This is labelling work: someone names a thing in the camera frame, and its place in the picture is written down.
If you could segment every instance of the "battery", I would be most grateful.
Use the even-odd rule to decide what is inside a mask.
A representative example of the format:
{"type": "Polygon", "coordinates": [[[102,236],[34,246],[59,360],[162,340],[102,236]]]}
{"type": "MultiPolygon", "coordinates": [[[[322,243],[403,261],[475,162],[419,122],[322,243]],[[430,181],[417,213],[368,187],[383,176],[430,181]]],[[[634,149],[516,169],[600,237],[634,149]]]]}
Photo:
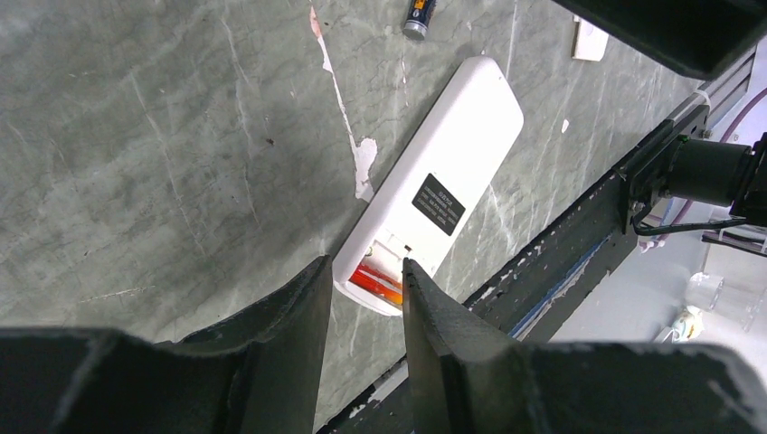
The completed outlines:
{"type": "Polygon", "coordinates": [[[437,0],[413,0],[402,33],[414,41],[426,39],[429,21],[436,6],[437,0]]]}

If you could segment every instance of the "marble surface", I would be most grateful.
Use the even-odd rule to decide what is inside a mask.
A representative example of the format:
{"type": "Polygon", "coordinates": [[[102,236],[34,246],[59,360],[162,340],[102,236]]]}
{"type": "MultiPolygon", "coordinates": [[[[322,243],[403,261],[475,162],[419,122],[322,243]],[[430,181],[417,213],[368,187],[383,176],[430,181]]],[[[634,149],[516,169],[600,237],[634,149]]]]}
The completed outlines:
{"type": "MultiPolygon", "coordinates": [[[[614,39],[573,61],[573,17],[552,2],[442,1],[420,43],[402,36],[407,6],[0,5],[0,326],[162,341],[265,296],[351,231],[363,141],[375,188],[485,54],[526,122],[437,275],[464,299],[697,84],[614,39]]],[[[403,354],[400,318],[335,293],[317,426],[403,354]]]]}

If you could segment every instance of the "black metal frame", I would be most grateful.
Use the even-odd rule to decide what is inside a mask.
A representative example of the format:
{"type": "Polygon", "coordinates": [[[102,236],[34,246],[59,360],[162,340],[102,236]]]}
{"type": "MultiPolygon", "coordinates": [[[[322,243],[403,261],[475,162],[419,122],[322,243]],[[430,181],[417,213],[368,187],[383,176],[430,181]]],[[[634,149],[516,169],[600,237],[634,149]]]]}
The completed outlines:
{"type": "MultiPolygon", "coordinates": [[[[526,342],[549,340],[605,275],[636,248],[637,235],[628,222],[639,209],[621,206],[633,195],[632,186],[636,185],[636,192],[641,174],[647,174],[650,183],[654,178],[648,172],[649,163],[679,135],[703,129],[708,110],[708,106],[696,106],[676,122],[664,120],[463,305],[506,334],[526,323],[526,342]],[[576,271],[577,280],[568,280],[576,271]],[[561,292],[564,283],[567,289],[561,292]],[[557,291],[556,302],[531,324],[531,312],[539,311],[557,291]]],[[[412,432],[408,380],[383,401],[369,403],[349,417],[352,409],[368,403],[373,391],[373,386],[368,388],[320,432],[412,432]]]]}

